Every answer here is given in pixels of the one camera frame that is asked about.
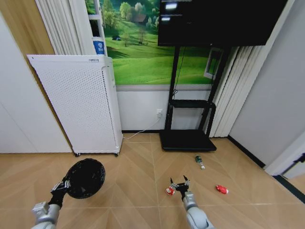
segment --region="blue sign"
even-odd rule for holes
[[[93,41],[93,45],[94,45],[96,54],[105,54],[104,42],[102,42],[102,41]]]

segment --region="wooden floor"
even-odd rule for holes
[[[305,174],[289,179],[288,182],[305,194]]]
[[[78,160],[95,158],[106,169],[101,190],[88,199],[66,195],[58,229],[187,229],[179,193],[167,196],[170,177],[186,175],[190,191],[217,229],[303,229],[305,205],[229,140],[213,139],[214,153],[164,152],[157,134],[124,140],[121,153],[0,155],[0,228],[31,228],[31,208],[50,200],[50,189]],[[221,184],[228,195],[215,190]]]

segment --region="green meadow picture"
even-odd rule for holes
[[[95,14],[93,0],[85,1],[88,14]],[[116,84],[169,84],[174,47],[158,46],[160,0],[100,0],[100,3]],[[184,58],[179,84],[212,83],[204,77],[209,52],[210,48],[181,47],[178,69],[183,53]]]

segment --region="green bottle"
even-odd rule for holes
[[[195,156],[195,161],[196,161],[198,164],[200,164],[201,169],[205,169],[205,167],[204,167],[204,165],[203,165],[203,162],[202,162],[202,159],[201,159],[201,157],[200,157],[199,155],[196,155],[196,156]]]

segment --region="baseboard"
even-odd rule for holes
[[[122,130],[122,133],[137,133],[141,130]],[[159,133],[160,130],[145,130],[142,133]]]
[[[280,182],[286,189],[288,189],[295,197],[297,197],[300,201],[302,201],[305,204],[305,195],[297,189],[295,186],[289,183],[288,180],[286,180],[281,175],[273,176],[278,182]]]
[[[251,160],[253,160],[260,168],[263,168],[266,164],[262,162],[260,159],[258,159],[255,155],[253,155],[249,150],[247,150],[245,147],[243,147],[239,142],[237,142],[234,138],[232,138],[230,135],[228,136],[228,139],[236,145],[241,151],[243,151],[244,154],[246,154]]]

